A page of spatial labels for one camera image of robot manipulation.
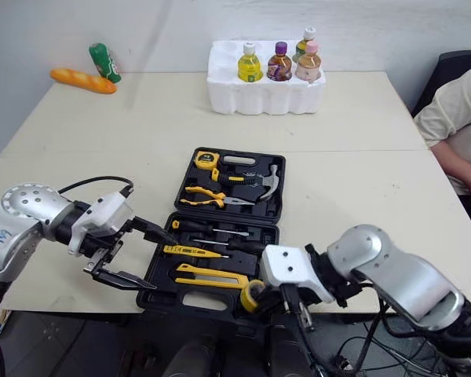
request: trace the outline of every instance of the bottle cap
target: bottle cap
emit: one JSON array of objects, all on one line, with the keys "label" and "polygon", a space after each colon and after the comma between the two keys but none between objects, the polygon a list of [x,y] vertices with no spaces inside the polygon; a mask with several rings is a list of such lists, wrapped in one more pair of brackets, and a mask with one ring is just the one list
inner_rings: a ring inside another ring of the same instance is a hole
[{"label": "bottle cap", "polygon": [[305,45],[306,53],[317,53],[319,46],[316,41],[308,41]]},{"label": "bottle cap", "polygon": [[276,53],[278,53],[279,55],[285,54],[287,50],[288,50],[288,45],[286,44],[286,42],[276,43]]},{"label": "bottle cap", "polygon": [[316,37],[316,29],[312,26],[309,26],[304,31],[304,39],[314,39]]},{"label": "bottle cap", "polygon": [[245,42],[243,46],[244,55],[254,55],[254,43]]}]

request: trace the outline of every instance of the foam packaging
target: foam packaging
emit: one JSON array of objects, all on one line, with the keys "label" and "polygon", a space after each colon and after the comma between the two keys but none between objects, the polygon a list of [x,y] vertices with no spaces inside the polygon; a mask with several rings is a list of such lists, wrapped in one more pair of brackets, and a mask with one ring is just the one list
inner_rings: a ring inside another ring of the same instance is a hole
[{"label": "foam packaging", "polygon": [[[256,82],[244,82],[237,76],[237,62],[243,55],[243,44],[254,42],[264,77]],[[274,55],[278,41],[215,41],[211,47],[207,72],[207,87],[213,111],[221,114],[240,112],[257,115],[262,112],[272,115],[304,114],[316,112],[323,88],[326,84],[323,69],[321,77],[312,84],[295,77],[297,65],[293,62],[293,77],[289,81],[276,82],[269,79],[268,60]],[[299,41],[284,41],[288,44],[287,56],[295,54]]]}]

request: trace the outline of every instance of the bottle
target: bottle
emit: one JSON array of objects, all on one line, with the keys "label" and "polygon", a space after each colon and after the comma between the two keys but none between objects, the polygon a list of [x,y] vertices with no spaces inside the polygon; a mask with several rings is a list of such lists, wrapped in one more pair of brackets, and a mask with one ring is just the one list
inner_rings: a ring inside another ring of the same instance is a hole
[{"label": "bottle", "polygon": [[244,55],[239,59],[239,78],[245,82],[255,82],[263,77],[260,61],[254,54],[254,43],[246,42],[243,46]]},{"label": "bottle", "polygon": [[317,50],[317,42],[308,41],[305,46],[305,54],[300,57],[297,63],[295,75],[300,80],[309,81],[309,84],[321,76],[321,72],[319,72],[321,58],[317,56]]},{"label": "bottle", "polygon": [[295,54],[293,55],[293,61],[298,63],[298,59],[305,53],[305,45],[308,41],[313,41],[316,37],[316,29],[314,27],[307,27],[304,31],[304,38],[297,43]]},{"label": "bottle", "polygon": [[286,56],[286,42],[276,43],[276,55],[268,61],[267,77],[272,81],[287,81],[291,79],[291,59]]},{"label": "bottle", "polygon": [[94,43],[89,46],[89,53],[93,58],[97,71],[100,72],[102,77],[109,79],[114,84],[120,81],[122,77],[117,72],[117,67],[115,66],[107,46],[103,43]]}]

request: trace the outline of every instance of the person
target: person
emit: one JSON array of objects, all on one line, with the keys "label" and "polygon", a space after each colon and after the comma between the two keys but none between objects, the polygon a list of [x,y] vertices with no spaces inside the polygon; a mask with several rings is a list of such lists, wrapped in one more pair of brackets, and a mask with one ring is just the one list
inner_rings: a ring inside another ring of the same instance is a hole
[{"label": "person", "polygon": [[471,69],[441,86],[414,121],[471,218]]}]

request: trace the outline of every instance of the black tool case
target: black tool case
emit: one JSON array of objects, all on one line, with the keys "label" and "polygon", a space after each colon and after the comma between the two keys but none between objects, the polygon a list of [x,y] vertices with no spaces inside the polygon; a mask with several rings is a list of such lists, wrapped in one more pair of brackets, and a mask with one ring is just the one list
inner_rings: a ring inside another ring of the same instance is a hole
[{"label": "black tool case", "polygon": [[[247,173],[256,173],[261,176],[271,174],[270,166],[277,165],[276,175],[279,184],[273,195],[266,201],[258,201],[268,188],[248,185],[221,185],[211,179],[211,171],[201,170],[195,165],[195,157],[198,151],[215,152],[220,155],[217,168],[223,174],[243,176]],[[153,259],[145,275],[146,281],[158,287],[154,291],[142,291],[137,296],[137,304],[144,309],[159,310],[165,313],[178,313],[214,320],[223,320],[246,328],[251,332],[258,324],[255,316],[246,312],[240,304],[240,289],[228,289],[220,287],[206,287],[191,284],[179,284],[174,282],[177,277],[176,268],[181,263],[188,263],[204,269],[223,270],[231,273],[246,275],[248,280],[257,279],[259,276],[261,256],[248,254],[243,251],[227,250],[226,246],[205,244],[192,241],[193,239],[228,242],[232,237],[241,240],[259,241],[266,244],[279,243],[279,229],[276,226],[283,208],[283,187],[285,173],[285,158],[276,155],[265,155],[251,152],[237,152],[214,148],[198,148],[195,150],[184,177],[182,186],[177,194],[174,206],[178,209],[167,219],[166,231],[176,235],[180,245],[199,247],[208,251],[214,251],[230,258],[196,258],[187,255],[166,254],[164,245],[159,244],[155,249]],[[225,205],[219,208],[213,204],[191,206],[182,203],[181,199],[191,201],[208,200],[205,194],[188,193],[184,190],[187,186],[202,186],[213,192],[223,192],[226,196],[244,199],[256,203],[254,206]],[[175,232],[172,228],[173,221],[190,220],[212,225],[215,229],[248,232],[248,237],[237,236],[226,232]],[[214,298],[223,302],[225,309],[206,309],[188,304],[188,297]]]}]

